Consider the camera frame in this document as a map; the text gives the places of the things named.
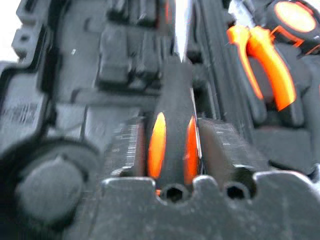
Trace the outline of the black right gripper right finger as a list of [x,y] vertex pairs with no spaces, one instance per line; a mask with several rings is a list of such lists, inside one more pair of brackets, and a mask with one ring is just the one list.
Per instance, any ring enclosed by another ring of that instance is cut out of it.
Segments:
[[269,169],[267,158],[248,143],[232,124],[200,118],[198,130],[205,171],[211,176],[234,176],[242,171]]

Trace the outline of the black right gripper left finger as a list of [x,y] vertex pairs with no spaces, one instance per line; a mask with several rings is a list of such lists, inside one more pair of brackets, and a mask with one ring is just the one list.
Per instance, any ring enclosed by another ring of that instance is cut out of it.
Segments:
[[146,175],[145,119],[136,116],[121,123],[104,151],[101,179]]

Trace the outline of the black and orange handled tool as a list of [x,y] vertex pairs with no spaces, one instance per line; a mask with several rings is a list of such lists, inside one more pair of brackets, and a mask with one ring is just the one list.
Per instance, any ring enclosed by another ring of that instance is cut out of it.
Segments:
[[193,0],[166,0],[171,53],[162,65],[162,87],[152,119],[147,152],[147,175],[155,193],[192,185],[202,157],[193,90],[193,66],[188,43]]

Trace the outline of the black plastic tool case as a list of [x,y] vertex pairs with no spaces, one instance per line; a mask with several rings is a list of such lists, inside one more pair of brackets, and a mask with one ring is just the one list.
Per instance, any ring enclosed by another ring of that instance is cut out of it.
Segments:
[[[320,51],[273,39],[296,100],[277,110],[262,64],[248,56],[253,94],[227,30],[266,27],[274,0],[192,0],[187,57],[199,119],[229,123],[268,170],[232,176],[200,170],[192,185],[156,194],[147,158],[172,35],[167,0],[21,0],[22,25],[0,61],[0,240],[320,240]],[[115,129],[143,117],[145,176],[102,180]],[[84,184],[70,219],[36,223],[16,190],[63,155]]]

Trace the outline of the round black and orange tool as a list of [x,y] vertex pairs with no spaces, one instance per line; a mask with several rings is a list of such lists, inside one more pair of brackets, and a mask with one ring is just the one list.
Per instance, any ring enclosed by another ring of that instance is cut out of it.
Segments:
[[302,0],[274,0],[266,8],[265,26],[274,39],[299,48],[304,55],[320,52],[320,14]]

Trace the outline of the orange handled pliers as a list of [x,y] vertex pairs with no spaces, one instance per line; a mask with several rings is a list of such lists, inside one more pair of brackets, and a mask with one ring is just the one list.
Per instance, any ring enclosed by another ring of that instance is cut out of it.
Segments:
[[253,95],[258,100],[264,98],[248,56],[256,58],[266,71],[277,110],[283,111],[293,104],[297,99],[293,78],[273,44],[274,37],[271,32],[260,26],[249,28],[236,24],[227,30],[227,36],[229,42],[237,47],[240,66],[244,68]]

